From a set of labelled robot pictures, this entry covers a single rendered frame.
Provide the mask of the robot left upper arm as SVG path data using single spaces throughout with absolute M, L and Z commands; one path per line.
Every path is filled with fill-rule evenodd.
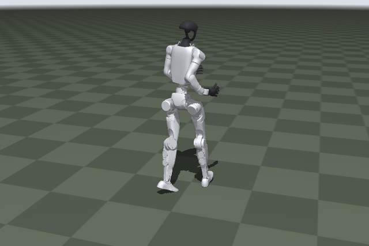
M 170 69 L 171 69 L 171 51 L 174 45 L 168 46 L 166 48 L 166 57 L 165 57 L 165 64 L 164 64 L 164 75 L 167 77 L 171 77 Z

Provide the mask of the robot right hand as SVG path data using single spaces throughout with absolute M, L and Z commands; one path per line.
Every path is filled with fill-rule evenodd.
M 216 94 L 218 94 L 218 89 L 219 89 L 219 86 L 217 86 L 216 87 L 216 85 L 217 85 L 217 83 L 215 83 L 215 85 L 213 86 L 213 87 L 211 87 L 211 88 L 204 88 L 204 89 L 209 89 L 209 94 L 208 95 L 211 95 L 211 96 L 215 96 L 215 97 L 217 97 L 217 95 Z M 215 88 L 216 87 L 216 88 Z M 204 95 L 204 94 L 203 94 Z

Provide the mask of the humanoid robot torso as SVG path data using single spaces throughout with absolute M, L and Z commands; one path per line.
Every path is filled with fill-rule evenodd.
M 186 101 L 191 99 L 191 94 L 187 94 L 187 88 L 189 86 L 185 85 L 190 83 L 186 82 L 184 77 L 193 60 L 193 52 L 196 47 L 194 44 L 194 46 L 190 44 L 191 46 L 189 47 L 181 47 L 178 44 L 175 44 L 171 51 L 170 73 L 172 82 L 179 84 L 178 88 L 176 88 L 176 93 L 172 93 L 171 106 L 177 109 L 187 109 Z M 194 75 L 196 76 L 196 72 Z

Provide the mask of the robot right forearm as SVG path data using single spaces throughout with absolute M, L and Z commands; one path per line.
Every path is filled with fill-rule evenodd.
M 192 89 L 194 89 L 194 91 L 197 94 L 199 94 L 199 95 L 203 95 L 203 94 L 208 95 L 209 94 L 209 89 L 202 88 L 194 75 L 190 76 L 189 81 L 190 81 L 190 87 Z

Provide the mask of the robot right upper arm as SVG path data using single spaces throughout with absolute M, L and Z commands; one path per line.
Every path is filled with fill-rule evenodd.
M 199 49 L 194 49 L 193 52 L 193 60 L 191 61 L 191 64 L 189 66 L 189 69 L 184 77 L 184 80 L 188 83 L 190 83 L 189 78 L 191 75 L 194 75 L 194 73 L 198 70 L 201 62 L 205 59 L 205 54 L 200 51 Z

